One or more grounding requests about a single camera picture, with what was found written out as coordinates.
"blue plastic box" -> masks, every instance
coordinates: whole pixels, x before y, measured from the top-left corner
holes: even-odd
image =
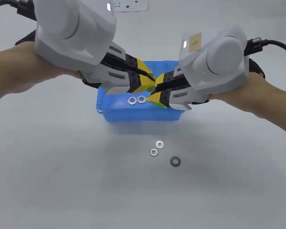
[[[155,76],[175,69],[178,61],[145,61],[147,67],[152,70]],[[96,110],[102,114],[106,121],[175,121],[179,120],[184,111],[172,108],[164,109],[145,102],[144,104],[128,104],[127,100],[131,96],[138,97],[144,95],[148,97],[149,92],[138,94],[124,93],[119,95],[108,95],[102,88],[98,89]]]

